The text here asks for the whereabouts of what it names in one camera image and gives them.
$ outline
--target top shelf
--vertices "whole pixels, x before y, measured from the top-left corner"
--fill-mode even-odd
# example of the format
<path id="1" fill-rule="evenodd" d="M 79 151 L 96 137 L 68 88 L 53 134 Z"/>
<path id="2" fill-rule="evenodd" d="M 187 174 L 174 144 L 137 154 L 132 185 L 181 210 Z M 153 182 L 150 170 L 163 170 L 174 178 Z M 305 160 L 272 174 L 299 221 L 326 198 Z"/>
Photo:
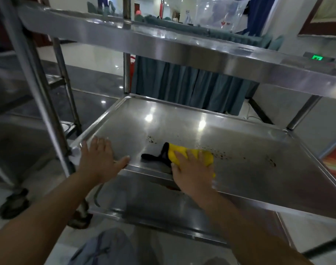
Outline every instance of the top shelf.
<path id="1" fill-rule="evenodd" d="M 336 98 L 336 64 L 194 36 L 118 17 L 63 11 L 36 2 L 17 7 L 24 26 L 86 44 Z"/>

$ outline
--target metal trolley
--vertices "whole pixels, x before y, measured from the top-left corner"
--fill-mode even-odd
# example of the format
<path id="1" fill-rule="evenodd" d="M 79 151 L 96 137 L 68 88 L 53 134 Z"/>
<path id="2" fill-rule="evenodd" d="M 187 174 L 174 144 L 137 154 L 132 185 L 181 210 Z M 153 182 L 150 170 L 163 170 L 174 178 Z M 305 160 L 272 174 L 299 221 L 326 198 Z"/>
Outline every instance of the metal trolley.
<path id="1" fill-rule="evenodd" d="M 142 162 L 143 151 L 163 142 L 207 148 L 215 158 L 216 189 L 249 218 L 292 245 L 277 212 L 336 222 L 336 178 L 293 130 L 322 96 L 336 98 L 336 64 L 173 32 L 124 18 L 62 11 L 22 0 L 0 0 L 4 25 L 22 65 L 66 176 L 79 160 L 81 141 L 112 138 L 118 156 L 130 155 L 122 177 L 97 187 L 82 214 L 104 215 L 208 243 L 228 246 L 188 197 L 175 191 L 170 169 Z M 124 52 L 124 96 L 70 146 L 49 98 L 49 83 L 30 31 L 52 37 L 75 123 L 80 126 L 57 37 Z M 311 93 L 286 129 L 130 93 L 130 54 L 263 84 Z M 305 253 L 314 258 L 336 249 L 336 240 Z"/>

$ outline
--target pants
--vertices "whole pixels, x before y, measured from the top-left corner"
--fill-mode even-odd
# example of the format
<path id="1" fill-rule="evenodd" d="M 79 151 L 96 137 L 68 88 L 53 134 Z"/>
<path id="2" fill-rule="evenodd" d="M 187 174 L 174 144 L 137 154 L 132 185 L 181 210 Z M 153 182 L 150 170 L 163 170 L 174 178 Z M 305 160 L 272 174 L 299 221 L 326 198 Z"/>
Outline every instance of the pants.
<path id="1" fill-rule="evenodd" d="M 120 229 L 110 229 L 86 242 L 68 265 L 138 265 L 134 249 Z"/>
<path id="2" fill-rule="evenodd" d="M 108 0 L 98 0 L 98 7 L 102 7 L 102 4 L 104 7 L 108 6 Z"/>

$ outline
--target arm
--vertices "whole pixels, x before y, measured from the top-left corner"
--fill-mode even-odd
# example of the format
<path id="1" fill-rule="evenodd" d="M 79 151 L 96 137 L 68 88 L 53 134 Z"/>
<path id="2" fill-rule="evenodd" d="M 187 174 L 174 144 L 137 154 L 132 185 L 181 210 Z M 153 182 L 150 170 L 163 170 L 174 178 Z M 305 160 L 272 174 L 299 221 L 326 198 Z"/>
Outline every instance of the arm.
<path id="1" fill-rule="evenodd" d="M 93 138 L 89 149 L 83 145 L 77 172 L 0 230 L 0 265 L 44 264 L 81 201 L 129 161 L 127 156 L 114 163 L 108 140 Z"/>
<path id="2" fill-rule="evenodd" d="M 212 188 L 213 168 L 203 165 L 202 153 L 199 153 L 199 160 L 189 151 L 188 159 L 179 152 L 175 155 L 180 169 L 172 163 L 174 181 L 205 210 L 211 223 L 229 240 L 233 254 L 241 264 L 312 265 L 280 238 L 245 219 L 231 201 Z"/>

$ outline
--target forearm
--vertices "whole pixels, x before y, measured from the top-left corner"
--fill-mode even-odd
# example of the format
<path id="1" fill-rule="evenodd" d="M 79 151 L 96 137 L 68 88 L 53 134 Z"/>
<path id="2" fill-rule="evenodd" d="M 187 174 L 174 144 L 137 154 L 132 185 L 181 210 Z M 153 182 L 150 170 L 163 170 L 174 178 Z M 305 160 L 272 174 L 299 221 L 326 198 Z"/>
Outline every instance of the forearm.
<path id="1" fill-rule="evenodd" d="M 194 199 L 211 222 L 229 240 L 243 265 L 312 264 L 284 241 L 245 219 L 232 202 L 210 190 Z"/>
<path id="2" fill-rule="evenodd" d="M 96 183 L 94 177 L 75 173 L 5 225 L 0 230 L 0 264 L 43 264 Z"/>

